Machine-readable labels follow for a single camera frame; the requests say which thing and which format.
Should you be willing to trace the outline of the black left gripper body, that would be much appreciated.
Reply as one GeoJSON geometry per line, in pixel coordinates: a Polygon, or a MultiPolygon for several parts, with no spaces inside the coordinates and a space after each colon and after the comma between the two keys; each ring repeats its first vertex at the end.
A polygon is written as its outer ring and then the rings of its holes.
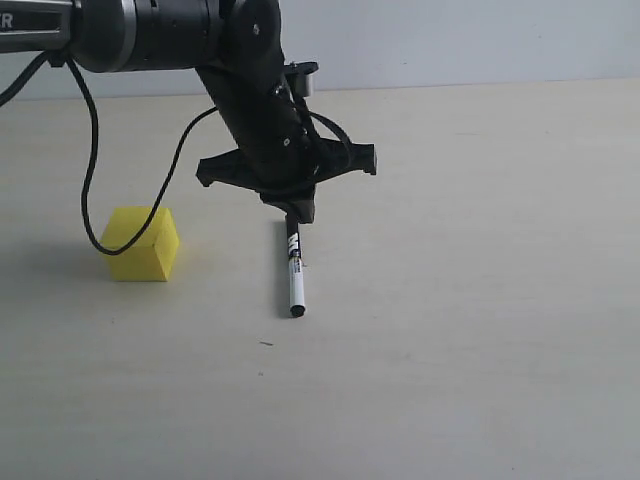
{"type": "Polygon", "coordinates": [[[196,177],[204,187],[218,182],[254,191],[264,204],[292,214],[300,224],[312,224],[317,184],[351,172],[376,174],[374,144],[345,146],[341,142],[323,142],[322,145],[323,152],[312,151],[311,172],[285,186],[263,182],[239,149],[201,159],[196,177]]]}

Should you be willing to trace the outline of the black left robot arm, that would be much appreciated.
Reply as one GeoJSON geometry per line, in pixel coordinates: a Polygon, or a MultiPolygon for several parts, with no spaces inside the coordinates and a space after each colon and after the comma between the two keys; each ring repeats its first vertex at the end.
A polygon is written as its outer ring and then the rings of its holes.
{"type": "Polygon", "coordinates": [[[193,70],[236,147],[202,159],[204,186],[258,193],[302,224],[315,216],[319,183],[375,174],[376,151],[356,144],[306,103],[314,62],[287,62],[275,1],[5,1],[1,49],[73,60],[93,73],[193,70]]]}

